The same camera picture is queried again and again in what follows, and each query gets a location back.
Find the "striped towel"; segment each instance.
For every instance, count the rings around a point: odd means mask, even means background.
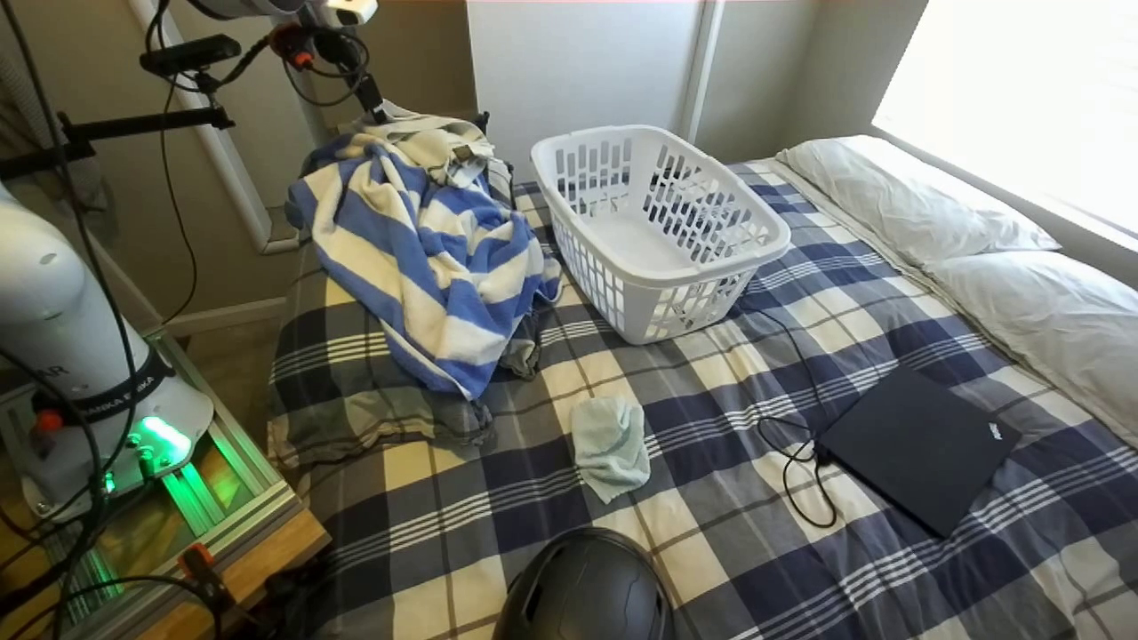
[[[506,176],[473,125],[400,116],[355,133],[289,189],[322,271],[429,392],[479,397],[520,321],[557,297],[557,263],[506,207]]]

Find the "black helmet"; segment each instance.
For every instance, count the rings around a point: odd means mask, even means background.
[[[550,540],[508,586],[493,640],[667,640],[653,562],[615,531]]]

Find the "plaid bedspread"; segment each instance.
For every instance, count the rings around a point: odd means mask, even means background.
[[[565,290],[544,368],[488,392],[489,431],[443,436],[333,283],[303,274],[280,333],[269,454],[303,470],[333,575],[303,636],[489,636],[508,581],[557,532],[613,525],[662,565],[678,636],[1134,636],[1138,454],[1000,357],[773,163],[741,167],[792,227],[730,321],[646,348]],[[544,219],[536,191],[521,207]],[[839,467],[787,467],[892,367],[1023,436],[951,540]],[[574,471],[570,410],[644,405],[651,479],[600,505]]]

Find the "white laundry basket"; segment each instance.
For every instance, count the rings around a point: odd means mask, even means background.
[[[713,157],[646,127],[534,146],[570,274],[633,343],[719,325],[789,227]]]

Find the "laptop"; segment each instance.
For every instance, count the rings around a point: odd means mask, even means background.
[[[847,467],[929,532],[951,538],[1019,439],[935,381],[896,367],[817,436],[817,462]]]

